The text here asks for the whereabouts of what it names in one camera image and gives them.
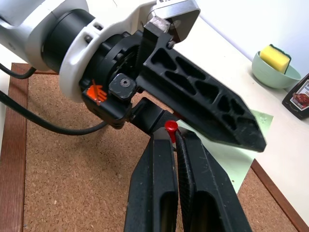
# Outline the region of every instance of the wooden frame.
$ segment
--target wooden frame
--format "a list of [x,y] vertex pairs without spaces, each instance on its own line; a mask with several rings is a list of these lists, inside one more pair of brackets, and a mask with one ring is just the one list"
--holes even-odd
[[[27,64],[12,64],[12,71],[24,73]],[[36,74],[56,74],[53,71]],[[9,96],[27,108],[28,80],[10,79]],[[0,156],[0,231],[23,230],[27,120],[7,107]],[[251,168],[277,204],[299,232],[308,232],[309,227],[294,210],[261,165],[254,160]]]

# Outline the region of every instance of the cork surface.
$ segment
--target cork surface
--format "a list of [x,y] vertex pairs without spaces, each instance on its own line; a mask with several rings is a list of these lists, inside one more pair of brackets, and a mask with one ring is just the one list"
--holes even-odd
[[[64,98],[56,75],[29,79],[28,109],[67,128],[100,123],[83,104]],[[66,136],[28,121],[24,231],[123,231],[130,177],[148,140],[128,123],[121,130],[107,126]],[[253,171],[239,199],[253,231],[296,231]],[[176,231],[182,231],[180,216]]]

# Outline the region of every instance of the bottle label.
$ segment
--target bottle label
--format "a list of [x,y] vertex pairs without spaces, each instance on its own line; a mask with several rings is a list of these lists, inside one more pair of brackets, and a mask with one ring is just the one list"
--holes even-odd
[[293,93],[290,101],[301,111],[309,108],[309,80],[296,93]]

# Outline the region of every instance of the green bowl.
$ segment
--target green bowl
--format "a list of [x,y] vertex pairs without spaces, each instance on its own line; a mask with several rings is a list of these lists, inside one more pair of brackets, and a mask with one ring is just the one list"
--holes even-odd
[[260,52],[252,61],[252,73],[264,85],[272,88],[288,88],[301,80],[301,76],[291,65],[285,74],[275,70],[260,58]]

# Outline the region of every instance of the white table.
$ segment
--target white table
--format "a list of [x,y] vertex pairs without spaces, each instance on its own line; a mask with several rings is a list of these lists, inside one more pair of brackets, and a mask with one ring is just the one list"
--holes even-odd
[[[99,6],[88,1],[93,15]],[[281,101],[284,90],[271,90],[260,86],[251,75],[251,62],[215,32],[201,18],[188,38],[175,49],[238,93],[249,108],[274,116],[267,135],[267,148],[257,160],[285,197],[309,224],[309,123],[294,117]],[[7,67],[12,62],[23,62],[0,46],[0,62]],[[9,77],[0,71],[0,89],[8,90]],[[2,139],[5,107],[0,105],[0,138]]]

